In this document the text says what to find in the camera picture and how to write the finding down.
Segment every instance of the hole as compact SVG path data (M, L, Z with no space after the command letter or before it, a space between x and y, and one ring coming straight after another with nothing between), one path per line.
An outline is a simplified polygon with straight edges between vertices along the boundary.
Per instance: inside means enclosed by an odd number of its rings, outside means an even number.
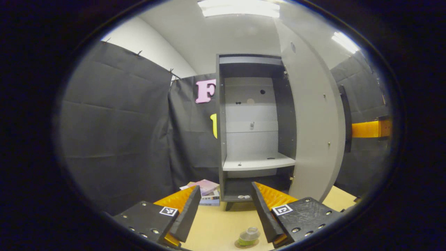
M295 47L295 45L293 44L293 42L291 42L291 49L293 50L294 53L296 53L296 47Z

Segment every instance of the pink book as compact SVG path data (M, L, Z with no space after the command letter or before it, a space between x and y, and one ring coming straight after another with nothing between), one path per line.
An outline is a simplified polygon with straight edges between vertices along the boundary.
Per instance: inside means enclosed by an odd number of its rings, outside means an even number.
M191 186L200 186L200 192L201 192L201 196L205 196L210 194L211 192L213 192L219 185L217 183L214 183L212 181L208 181L208 180L200 180L198 182L195 182L191 185L188 185L189 187Z

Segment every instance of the cabinet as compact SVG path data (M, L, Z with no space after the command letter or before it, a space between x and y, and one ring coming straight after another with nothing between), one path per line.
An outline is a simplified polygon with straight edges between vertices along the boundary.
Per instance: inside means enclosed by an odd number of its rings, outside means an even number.
M296 156L296 113L281 57L217 55L221 200L251 201L251 182L288 190Z

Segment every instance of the white shelf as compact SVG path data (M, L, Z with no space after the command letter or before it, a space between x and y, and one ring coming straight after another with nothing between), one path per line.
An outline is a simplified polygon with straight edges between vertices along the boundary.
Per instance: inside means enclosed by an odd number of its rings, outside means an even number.
M249 170L262 170L278 167L293 166L296 161L292 158L275 152L271 154L248 154L240 156L226 157L226 161L223 165L223 171L249 171Z

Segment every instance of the ceiling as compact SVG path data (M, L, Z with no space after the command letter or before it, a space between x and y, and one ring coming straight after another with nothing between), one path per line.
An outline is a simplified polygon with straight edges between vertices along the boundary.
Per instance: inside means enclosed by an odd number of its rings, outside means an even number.
M311 44L331 69L349 52L331 40L336 31L322 18L289 3L280 3L285 25ZM197 0L171 0L139 16L163 36L197 74L215 72L216 54L280 55L274 19L254 15L205 18Z

